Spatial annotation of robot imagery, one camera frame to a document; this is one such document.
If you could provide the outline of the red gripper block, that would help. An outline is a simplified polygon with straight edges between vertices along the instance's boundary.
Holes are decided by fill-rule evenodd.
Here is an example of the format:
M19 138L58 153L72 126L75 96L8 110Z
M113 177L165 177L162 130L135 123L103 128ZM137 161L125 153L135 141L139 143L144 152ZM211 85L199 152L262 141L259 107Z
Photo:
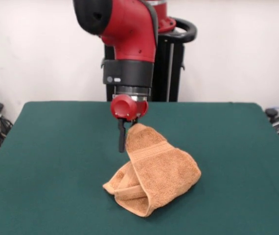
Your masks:
M112 115L118 119L118 150L120 153L123 153L125 151L125 120L131 120L130 127L133 127L138 123L138 118L143 117L147 113L147 97L116 94L113 95L113 100L111 102L110 108Z

